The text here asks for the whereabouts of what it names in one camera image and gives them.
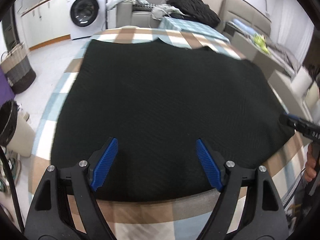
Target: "doorway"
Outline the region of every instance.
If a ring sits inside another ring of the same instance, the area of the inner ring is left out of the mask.
[[[15,44],[20,42],[14,14],[14,4],[2,18],[2,30],[7,50],[10,51]]]

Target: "washing machine door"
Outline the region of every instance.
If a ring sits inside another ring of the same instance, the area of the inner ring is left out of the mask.
[[[96,0],[75,0],[70,9],[72,22],[79,27],[87,27],[97,18],[99,4]]]

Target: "white cabinet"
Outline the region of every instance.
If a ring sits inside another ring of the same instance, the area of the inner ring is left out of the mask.
[[[36,9],[33,9],[22,17],[23,31],[26,38],[26,44],[29,48],[38,44],[36,37],[38,19]]]
[[[22,16],[27,46],[70,34],[68,17],[66,0],[49,0]]]
[[[48,1],[36,8],[38,14],[38,30],[37,33],[35,33],[38,42],[37,44],[54,39],[50,21],[50,3],[51,1]]]
[[[52,35],[57,38],[70,34],[67,0],[51,0],[50,3]]]

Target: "purple cloth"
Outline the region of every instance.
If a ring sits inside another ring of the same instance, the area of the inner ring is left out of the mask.
[[[14,99],[14,93],[12,92],[7,82],[7,78],[0,68],[0,106],[10,99]]]

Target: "blue gripper pad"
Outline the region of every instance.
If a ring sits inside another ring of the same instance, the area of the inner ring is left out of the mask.
[[[221,169],[223,167],[218,167],[218,165],[214,162],[213,158],[211,157],[209,150],[204,145],[201,139],[196,141],[196,153],[200,160],[200,163],[204,169],[205,174],[209,180],[209,183],[212,187],[215,187],[218,191],[223,189],[223,176],[221,176]]]
[[[95,165],[95,167],[93,167],[94,169],[91,173],[90,179],[90,181],[92,180],[90,187],[93,191],[96,191],[98,187],[102,186],[113,163],[113,160],[115,159],[116,154],[118,153],[118,140],[116,138],[112,138],[111,141],[109,139],[107,143],[102,147],[101,150],[104,150],[104,153],[96,165],[95,163],[91,163],[89,159],[90,166]]]

